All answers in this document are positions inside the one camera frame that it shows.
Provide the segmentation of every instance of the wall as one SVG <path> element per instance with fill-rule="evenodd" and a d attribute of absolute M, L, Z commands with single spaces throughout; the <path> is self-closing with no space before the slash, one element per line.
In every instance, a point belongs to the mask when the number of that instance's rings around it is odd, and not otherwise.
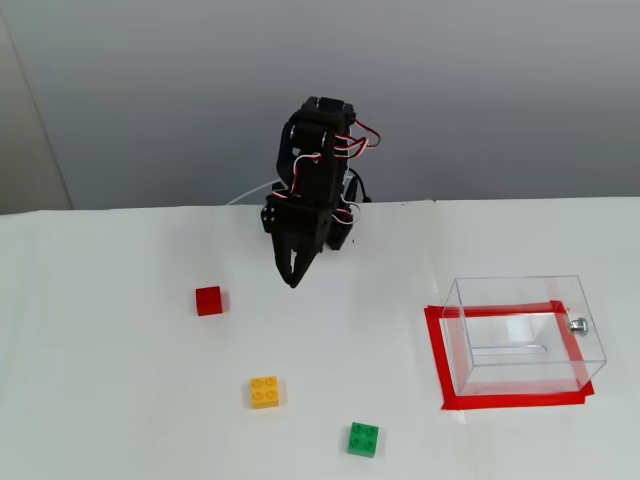
<path fill-rule="evenodd" d="M 224 203 L 309 95 L 383 134 L 374 200 L 640 195 L 638 1 L 0 6 L 76 208 Z"/>
<path fill-rule="evenodd" d="M 69 197 L 0 15 L 0 215 L 66 210 Z"/>

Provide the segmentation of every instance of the robotic arm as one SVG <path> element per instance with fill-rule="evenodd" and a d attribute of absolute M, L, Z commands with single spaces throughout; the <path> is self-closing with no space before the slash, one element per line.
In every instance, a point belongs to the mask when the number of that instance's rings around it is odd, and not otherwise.
<path fill-rule="evenodd" d="M 378 142 L 370 145 L 368 138 L 353 138 L 354 123 L 376 135 Z M 261 219 L 272 237 L 278 271 L 291 288 L 300 283 L 325 242 L 333 250 L 342 247 L 354 223 L 351 205 L 358 182 L 365 195 L 357 174 L 344 191 L 349 161 L 379 141 L 375 131 L 356 120 L 353 105 L 331 98 L 310 97 L 285 124 L 276 163 L 282 183 L 273 185 Z M 371 200 L 365 195 L 364 201 Z"/>

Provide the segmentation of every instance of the red tape square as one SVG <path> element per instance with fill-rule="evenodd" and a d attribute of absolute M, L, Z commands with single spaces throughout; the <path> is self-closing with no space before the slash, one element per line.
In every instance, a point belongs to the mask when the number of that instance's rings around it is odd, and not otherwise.
<path fill-rule="evenodd" d="M 593 395 L 594 390 L 590 381 L 584 383 L 584 386 L 577 392 L 559 392 L 546 394 L 512 394 L 512 395 L 474 395 L 474 396 L 458 396 L 456 395 L 451 380 L 451 371 L 447 361 L 447 351 L 444 346 L 442 337 L 442 327 L 440 319 L 445 318 L 443 315 L 444 308 L 429 306 L 424 309 L 427 317 L 427 328 L 429 337 L 431 338 L 431 348 L 433 349 L 433 357 L 436 362 L 436 369 L 440 379 L 440 387 L 442 388 L 442 396 L 444 403 L 443 410 L 477 410 L 484 408 L 513 408 L 513 407 L 550 407 L 556 405 L 582 405 L 588 395 Z M 558 324 L 563 326 L 566 311 L 561 302 L 549 302 L 546 304 L 516 305 L 516 306 L 495 306 L 495 307 L 471 307 L 465 308 L 464 313 L 467 318 L 481 316 L 498 316 L 513 315 L 522 313 L 555 313 Z M 582 354 L 575 337 L 569 332 L 562 333 L 562 339 L 565 343 L 569 359 L 574 362 L 582 361 Z M 584 378 L 583 365 L 575 365 L 574 371 L 576 379 Z"/>

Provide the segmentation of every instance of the red block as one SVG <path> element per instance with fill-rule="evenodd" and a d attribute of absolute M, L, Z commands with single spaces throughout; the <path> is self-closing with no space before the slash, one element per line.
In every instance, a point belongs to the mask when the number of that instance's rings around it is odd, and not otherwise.
<path fill-rule="evenodd" d="M 222 313 L 220 287 L 196 288 L 196 307 L 201 317 Z"/>

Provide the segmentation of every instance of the clear acrylic box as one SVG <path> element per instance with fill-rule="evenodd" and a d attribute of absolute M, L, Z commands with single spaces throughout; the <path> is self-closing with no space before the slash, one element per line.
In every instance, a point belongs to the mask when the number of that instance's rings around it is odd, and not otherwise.
<path fill-rule="evenodd" d="M 459 278 L 442 317 L 460 396 L 575 392 L 607 362 L 577 276 Z"/>

